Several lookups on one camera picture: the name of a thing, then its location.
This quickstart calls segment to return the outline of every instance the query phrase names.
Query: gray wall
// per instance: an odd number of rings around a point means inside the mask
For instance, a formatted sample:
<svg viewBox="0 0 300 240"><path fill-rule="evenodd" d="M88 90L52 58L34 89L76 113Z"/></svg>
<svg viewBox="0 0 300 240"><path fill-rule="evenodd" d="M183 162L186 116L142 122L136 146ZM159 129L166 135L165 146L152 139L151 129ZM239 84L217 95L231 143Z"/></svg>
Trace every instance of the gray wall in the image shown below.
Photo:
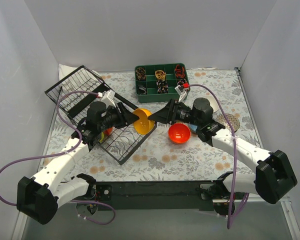
<svg viewBox="0 0 300 240"><path fill-rule="evenodd" d="M97 71L244 62L276 0L25 0L56 60Z"/></svg>
<svg viewBox="0 0 300 240"><path fill-rule="evenodd" d="M300 0L278 0L242 66L242 79L264 146L289 156L300 227Z"/></svg>
<svg viewBox="0 0 300 240"><path fill-rule="evenodd" d="M0 168L42 154L54 109L44 90L58 64L23 0L0 0ZM0 176L0 193L16 202L17 183L38 161L13 165ZM18 211L0 201L0 240L10 239Z"/></svg>

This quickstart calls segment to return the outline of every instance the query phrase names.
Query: metal frame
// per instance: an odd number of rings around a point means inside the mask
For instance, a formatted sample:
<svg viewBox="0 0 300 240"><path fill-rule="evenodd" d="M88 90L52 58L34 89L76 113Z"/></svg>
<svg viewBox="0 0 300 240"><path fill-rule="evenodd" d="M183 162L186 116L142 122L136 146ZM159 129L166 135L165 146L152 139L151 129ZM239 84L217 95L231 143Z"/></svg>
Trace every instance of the metal frame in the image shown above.
<svg viewBox="0 0 300 240"><path fill-rule="evenodd" d="M251 111L251 108L250 108L250 105L249 105L249 102L248 102L248 98L247 98L247 95L246 95L246 92L245 92L245 89L244 89L243 81L242 81L241 76L240 76L240 71L237 67L234 70L236 71L236 74L237 74L237 77L238 77L238 80L239 80L239 83L240 83L240 87L242 89L242 93L244 95L244 98L245 98L245 101L246 101L246 104L247 104L247 107L248 107L248 110L249 110L249 113L250 113L250 116L251 116L251 119L252 119L252 122L253 122L253 125L254 125L256 135L259 139L259 144L263 148L263 144L262 144L262 141L261 141L261 138L260 138L257 126L256 126L256 122L255 122L255 119L253 117L253 114L252 114L252 111ZM51 133L52 133L52 130L53 130L55 120L56 120L56 111L54 111L54 114L53 114L53 117L52 117L51 126L50 126L50 129L49 129L49 133L48 133L48 136L47 136L47 141L46 141L44 151L43 151L44 154L48 150L48 146L49 146L49 142L50 142L50 136L51 136ZM178 183L186 183L186 182L189 183L189 181L177 181L177 182L170 182L170 183L175 185L175 184L178 184ZM209 184L210 183L211 184L211 181L191 181L191 182L197 182L197 184L199 184L199 183L202 183L202 184ZM117 186L120 187L120 185L128 184L129 182L108 182L108 184L110 184L110 183L111 183L111 185L118 184ZM202 199L200 199L200 198L198 198L198 199L200 200L200 204L204 205L204 201L202 201ZM260 196L253 195L253 194L249 197L248 201L249 202L264 202L264 200ZM224 202L224 200L218 200L218 199L213 200L213 203L220 203L220 202ZM289 227L292 239L300 240L300 230L299 230L298 224L296 222L293 210L291 208L290 197L287 195L287 196L283 197L280 200L280 202L281 202L282 210L284 212L284 216L285 216L285 219L287 221L287 225ZM210 200L208 200L208 202L206 202L206 203L211 206L211 201ZM19 239L22 238L27 218L28 218L28 216L24 215L23 213L19 213L16 225L15 225L15 229L14 229L14 232L13 232L13 236L12 236L13 240L19 240Z"/></svg>

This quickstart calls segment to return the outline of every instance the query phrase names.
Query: red bowl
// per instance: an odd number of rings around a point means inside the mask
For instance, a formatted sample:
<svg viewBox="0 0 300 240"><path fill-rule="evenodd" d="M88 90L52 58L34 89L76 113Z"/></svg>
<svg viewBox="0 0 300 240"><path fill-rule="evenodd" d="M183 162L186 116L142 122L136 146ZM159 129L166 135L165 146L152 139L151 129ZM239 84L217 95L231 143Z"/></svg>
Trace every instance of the red bowl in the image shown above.
<svg viewBox="0 0 300 240"><path fill-rule="evenodd" d="M168 134L169 134L169 138L171 139L171 141L176 144L186 143L191 136L189 127L182 123L173 124L169 128Z"/></svg>

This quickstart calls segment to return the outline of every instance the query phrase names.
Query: metal wire rack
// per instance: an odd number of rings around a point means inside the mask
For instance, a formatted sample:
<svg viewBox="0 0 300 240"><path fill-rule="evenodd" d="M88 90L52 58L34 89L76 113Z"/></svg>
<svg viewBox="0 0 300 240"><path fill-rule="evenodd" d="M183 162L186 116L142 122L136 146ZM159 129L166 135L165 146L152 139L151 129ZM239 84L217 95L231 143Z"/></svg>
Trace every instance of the metal wire rack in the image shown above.
<svg viewBox="0 0 300 240"><path fill-rule="evenodd" d="M45 91L45 94L56 104L63 95L73 91L89 91L104 93L110 90L103 79L84 65L78 67L69 75ZM138 107L115 93L114 102L123 102L131 112ZM74 125L87 116L87 110L92 102L100 101L92 94L74 93L63 100L60 108ZM99 143L100 147L112 156L120 165L124 164L130 156L141 146L148 136L156 129L157 124L147 135L140 135L132 125L121 129L113 129L109 136Z"/></svg>

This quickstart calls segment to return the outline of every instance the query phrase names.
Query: yellow bowl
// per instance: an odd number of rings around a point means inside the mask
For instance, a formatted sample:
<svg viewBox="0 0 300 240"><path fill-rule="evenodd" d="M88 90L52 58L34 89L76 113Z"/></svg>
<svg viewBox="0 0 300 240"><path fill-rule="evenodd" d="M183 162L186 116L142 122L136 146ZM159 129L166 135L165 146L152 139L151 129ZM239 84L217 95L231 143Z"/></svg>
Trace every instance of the yellow bowl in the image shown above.
<svg viewBox="0 0 300 240"><path fill-rule="evenodd" d="M148 120L148 117L152 114L149 110L137 108L133 111L133 114L139 117L139 120L133 123L133 127L138 134L146 135L154 128L155 121Z"/></svg>

